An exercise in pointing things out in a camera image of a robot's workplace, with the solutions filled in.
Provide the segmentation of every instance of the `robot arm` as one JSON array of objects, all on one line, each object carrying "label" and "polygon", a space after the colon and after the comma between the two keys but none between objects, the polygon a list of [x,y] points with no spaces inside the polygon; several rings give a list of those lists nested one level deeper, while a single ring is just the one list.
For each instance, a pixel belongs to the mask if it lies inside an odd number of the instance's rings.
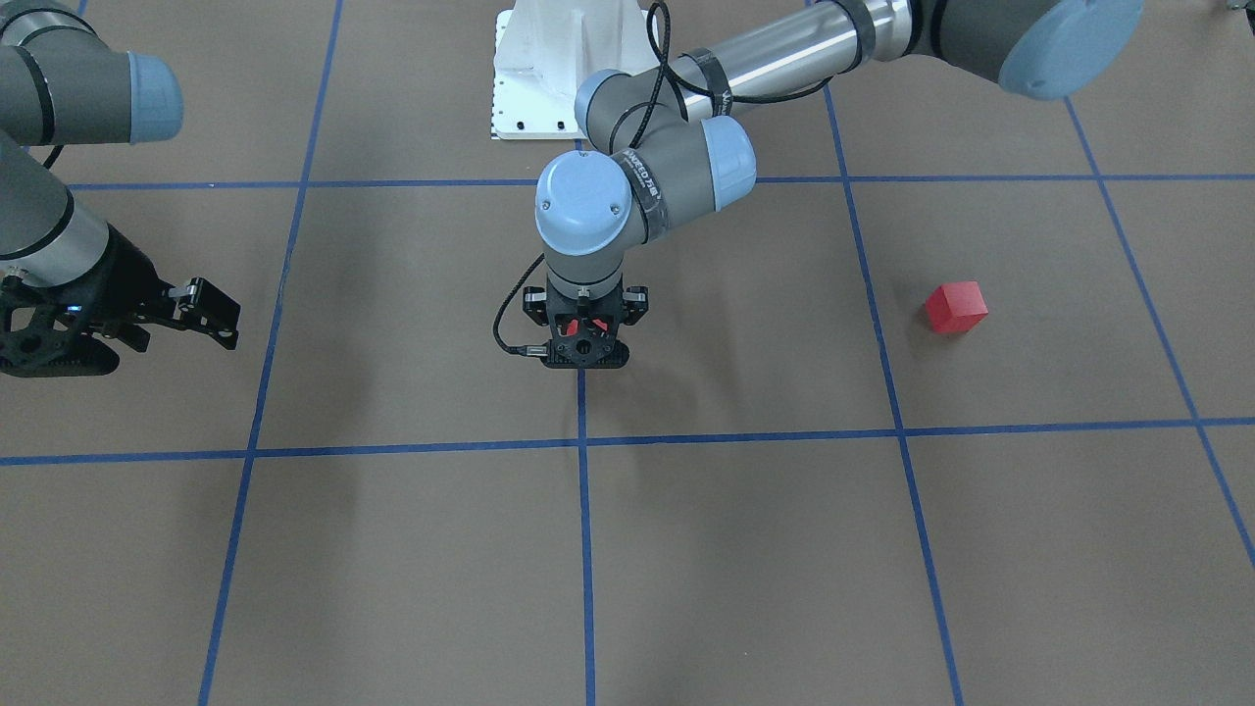
[{"label": "robot arm", "polygon": [[119,359],[94,336],[144,351],[149,322],[233,349],[238,303],[203,278],[162,280],[20,148],[173,137],[183,102],[169,68],[110,51],[55,3],[15,0],[0,3],[0,372],[108,375]]},{"label": "robot arm", "polygon": [[1141,10],[1142,0],[818,0],[674,61],[664,48],[659,68],[638,75],[592,74],[575,113],[597,152],[557,157],[537,184],[548,277],[543,290],[525,290],[523,310],[550,326],[550,340],[515,351],[552,369],[628,362],[617,329],[636,322],[649,297],[622,288],[624,253],[753,188],[754,152],[733,115],[912,53],[1010,93],[1062,98],[1114,60]]}]

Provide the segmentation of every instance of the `red cube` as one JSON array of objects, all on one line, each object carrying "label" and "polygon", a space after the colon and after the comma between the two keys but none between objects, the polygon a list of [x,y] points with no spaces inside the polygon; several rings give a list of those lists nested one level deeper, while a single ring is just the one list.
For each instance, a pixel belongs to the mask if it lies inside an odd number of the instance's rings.
[{"label": "red cube", "polygon": [[980,286],[974,281],[943,283],[924,302],[929,322],[936,332],[961,332],[971,330],[980,319],[989,315]]}]

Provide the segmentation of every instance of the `white mounting plate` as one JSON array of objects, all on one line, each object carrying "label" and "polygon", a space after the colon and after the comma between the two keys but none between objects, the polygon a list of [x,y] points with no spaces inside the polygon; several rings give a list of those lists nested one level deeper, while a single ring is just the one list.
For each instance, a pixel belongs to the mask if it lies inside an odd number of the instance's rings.
[{"label": "white mounting plate", "polygon": [[[497,15],[497,48],[501,46],[501,38],[505,35],[513,13],[513,10],[503,10]],[[641,10],[640,14],[641,18],[645,18],[649,13]],[[586,135],[580,130],[575,119],[574,95],[553,93],[543,85],[541,76],[536,74],[494,70],[492,138],[582,139]]]}]

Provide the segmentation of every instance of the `floor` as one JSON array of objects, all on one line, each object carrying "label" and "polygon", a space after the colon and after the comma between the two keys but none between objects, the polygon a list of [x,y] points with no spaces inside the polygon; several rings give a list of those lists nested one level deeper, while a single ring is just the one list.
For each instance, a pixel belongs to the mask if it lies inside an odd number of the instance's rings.
[{"label": "floor", "polygon": [[[674,45],[794,4],[675,0]],[[243,339],[0,380],[0,703],[1251,703],[1222,0],[1147,0],[1071,100],[910,58],[748,114],[762,183],[630,256],[586,376],[489,336],[572,147],[488,139],[506,4],[84,5],[187,122],[54,171]]]}]

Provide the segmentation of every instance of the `light blue joint cap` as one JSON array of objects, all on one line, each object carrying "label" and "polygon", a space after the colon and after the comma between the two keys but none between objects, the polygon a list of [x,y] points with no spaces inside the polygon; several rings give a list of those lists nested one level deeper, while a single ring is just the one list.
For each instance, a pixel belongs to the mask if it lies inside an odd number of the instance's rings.
[{"label": "light blue joint cap", "polygon": [[183,92],[174,71],[157,56],[131,56],[131,143],[159,142],[183,128]]},{"label": "light blue joint cap", "polygon": [[714,209],[742,198],[758,178],[758,159],[745,128],[732,115],[715,115],[702,120],[710,157],[710,181],[714,182]]},{"label": "light blue joint cap", "polygon": [[580,88],[575,92],[575,122],[580,125],[580,132],[585,137],[589,135],[589,103],[592,103],[592,94],[601,88],[602,83],[612,75],[628,75],[616,69],[601,69],[600,71],[584,79]]},{"label": "light blue joint cap", "polygon": [[601,152],[558,154],[536,184],[536,229],[562,255],[591,255],[610,245],[633,207],[628,174]]},{"label": "light blue joint cap", "polygon": [[1038,100],[1069,95],[1107,69],[1142,16],[1142,0],[1062,0],[1015,43],[998,85]]}]

